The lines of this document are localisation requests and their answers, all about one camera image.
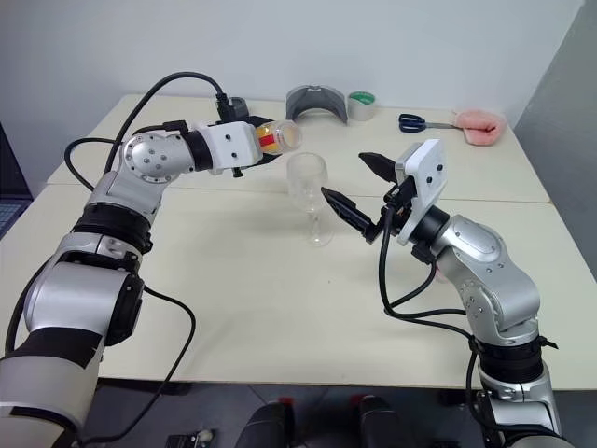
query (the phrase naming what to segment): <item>robotic arm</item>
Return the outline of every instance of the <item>robotic arm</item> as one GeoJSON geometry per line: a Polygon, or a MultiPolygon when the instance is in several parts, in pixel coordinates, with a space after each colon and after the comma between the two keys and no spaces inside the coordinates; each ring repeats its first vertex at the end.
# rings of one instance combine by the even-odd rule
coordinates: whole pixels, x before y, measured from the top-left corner
{"type": "Polygon", "coordinates": [[[553,344],[539,335],[535,284],[512,262],[495,231],[435,207],[446,183],[441,142],[416,144],[396,162],[374,153],[359,157],[375,174],[394,183],[384,196],[386,205],[377,224],[342,194],[322,192],[369,243],[389,223],[388,231],[401,245],[414,244],[413,255],[427,264],[436,260],[458,290],[473,332],[471,363],[480,357],[483,391],[470,408],[481,423],[486,446],[572,446],[560,437],[549,371],[541,359],[541,347],[553,344]]]}
{"type": "Polygon", "coordinates": [[[70,446],[80,434],[104,348],[134,330],[138,271],[164,189],[183,173],[219,174],[262,157],[255,127],[243,121],[138,133],[120,147],[117,170],[102,177],[27,289],[30,334],[0,360],[2,446],[70,446]]]}

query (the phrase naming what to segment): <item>scissors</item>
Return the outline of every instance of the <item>scissors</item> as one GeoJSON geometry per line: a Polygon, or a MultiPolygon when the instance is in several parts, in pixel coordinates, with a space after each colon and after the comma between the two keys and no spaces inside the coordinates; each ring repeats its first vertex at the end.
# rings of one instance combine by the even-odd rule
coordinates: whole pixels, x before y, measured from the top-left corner
{"type": "Polygon", "coordinates": [[[447,123],[427,123],[423,117],[412,114],[400,114],[398,116],[398,128],[403,133],[419,133],[427,128],[460,129],[447,123]]]}

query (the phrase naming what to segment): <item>white wall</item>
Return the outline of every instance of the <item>white wall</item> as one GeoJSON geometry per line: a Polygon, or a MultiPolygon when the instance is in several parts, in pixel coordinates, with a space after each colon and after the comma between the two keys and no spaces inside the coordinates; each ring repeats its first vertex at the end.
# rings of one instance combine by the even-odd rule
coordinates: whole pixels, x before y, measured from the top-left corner
{"type": "MultiPolygon", "coordinates": [[[[581,3],[0,0],[0,120],[34,192],[122,94],[183,69],[247,98],[329,84],[515,123],[581,3]]],[[[166,91],[210,92],[193,81],[166,91]]]]}

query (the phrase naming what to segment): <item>tape roll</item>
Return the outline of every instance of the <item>tape roll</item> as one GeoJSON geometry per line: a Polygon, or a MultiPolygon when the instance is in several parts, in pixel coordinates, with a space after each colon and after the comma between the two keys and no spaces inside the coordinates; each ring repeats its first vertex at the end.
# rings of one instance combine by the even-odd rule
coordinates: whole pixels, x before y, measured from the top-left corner
{"type": "Polygon", "coordinates": [[[354,91],[348,95],[348,117],[367,121],[375,115],[375,95],[368,91],[354,91]]]}

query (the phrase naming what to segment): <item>gray floor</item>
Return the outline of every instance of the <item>gray floor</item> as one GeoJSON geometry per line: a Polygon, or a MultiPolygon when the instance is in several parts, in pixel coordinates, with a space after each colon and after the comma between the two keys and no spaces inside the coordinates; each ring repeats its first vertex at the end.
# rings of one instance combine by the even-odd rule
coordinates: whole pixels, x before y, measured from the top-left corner
{"type": "MultiPolygon", "coordinates": [[[[233,447],[254,410],[278,399],[294,400],[298,446],[356,447],[351,401],[374,394],[385,398],[409,427],[419,446],[434,440],[458,440],[463,448],[482,446],[479,428],[466,409],[437,404],[437,391],[392,387],[310,385],[194,385],[182,397],[162,397],[136,429],[109,446],[163,448],[169,434],[217,429],[214,448],[233,447]]],[[[149,394],[105,386],[93,402],[86,432],[112,434],[129,422],[149,394]]],[[[559,392],[566,437],[576,448],[594,448],[597,441],[597,391],[559,392]]]]}

